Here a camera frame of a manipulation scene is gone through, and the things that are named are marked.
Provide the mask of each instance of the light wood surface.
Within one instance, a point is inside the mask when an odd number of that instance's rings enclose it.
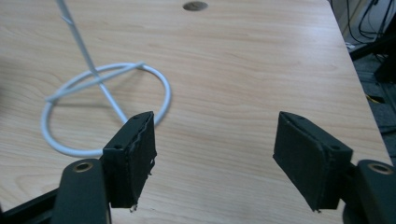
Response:
[[[325,0],[71,0],[96,65],[145,61],[173,88],[156,128],[157,163],[136,213],[113,223],[341,223],[312,213],[272,159],[279,111],[311,119],[352,147],[353,162],[389,162]],[[0,202],[8,210],[59,185],[72,161],[39,129],[44,98],[87,70],[50,0],[0,0]],[[128,116],[163,87],[135,71],[107,83]],[[51,129],[70,147],[101,148],[121,126],[98,88],[64,98]]]

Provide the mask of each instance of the table top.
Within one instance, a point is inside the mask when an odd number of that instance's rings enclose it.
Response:
[[[144,61],[173,99],[156,128],[158,157],[137,212],[114,223],[341,223],[343,205],[313,213],[273,160],[279,111],[304,116],[354,149],[389,162],[344,40],[325,0],[68,1],[96,65]],[[87,65],[53,1],[0,1],[0,202],[55,189],[79,159],[40,131],[45,97]],[[163,102],[161,82],[133,71],[109,80],[129,117]],[[60,100],[56,139],[101,148],[121,122],[99,88]]]

